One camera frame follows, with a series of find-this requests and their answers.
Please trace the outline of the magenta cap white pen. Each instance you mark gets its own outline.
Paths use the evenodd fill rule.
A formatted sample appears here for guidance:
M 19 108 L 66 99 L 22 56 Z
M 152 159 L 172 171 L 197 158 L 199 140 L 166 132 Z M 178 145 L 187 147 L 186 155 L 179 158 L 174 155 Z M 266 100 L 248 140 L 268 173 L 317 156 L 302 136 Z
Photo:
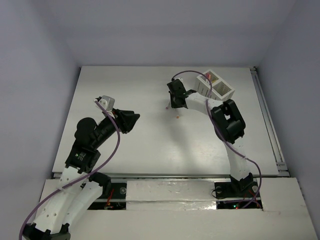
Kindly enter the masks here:
M 206 79 L 211 82 L 212 81 L 212 75 L 210 72 L 207 72 L 206 75 L 205 75 Z

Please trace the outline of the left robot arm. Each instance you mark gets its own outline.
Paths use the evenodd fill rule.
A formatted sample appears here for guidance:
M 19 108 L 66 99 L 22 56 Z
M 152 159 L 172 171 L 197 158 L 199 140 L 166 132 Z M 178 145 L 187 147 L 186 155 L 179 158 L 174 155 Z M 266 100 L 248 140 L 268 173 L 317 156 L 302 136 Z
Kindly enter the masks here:
M 111 112 L 113 116 L 104 111 L 100 123 L 90 117 L 77 123 L 75 141 L 57 188 L 38 204 L 43 209 L 33 222 L 24 221 L 20 239 L 69 240 L 88 207 L 99 197 L 110 194 L 111 178 L 95 167 L 101 156 L 98 148 L 114 133 L 129 133 L 140 118 L 130 110 Z

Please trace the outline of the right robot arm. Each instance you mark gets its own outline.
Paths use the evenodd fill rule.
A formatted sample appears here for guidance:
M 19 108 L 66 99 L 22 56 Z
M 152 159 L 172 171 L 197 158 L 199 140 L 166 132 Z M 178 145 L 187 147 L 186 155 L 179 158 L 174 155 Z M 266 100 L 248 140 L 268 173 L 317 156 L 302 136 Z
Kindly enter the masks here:
M 232 99 L 226 101 L 205 97 L 197 91 L 186 90 L 180 79 L 172 79 L 167 84 L 172 109 L 185 108 L 209 116 L 215 134 L 223 142 L 230 166 L 230 182 L 214 187 L 214 197 L 241 198 L 254 183 L 253 174 L 245 159 L 243 137 L 245 121 Z

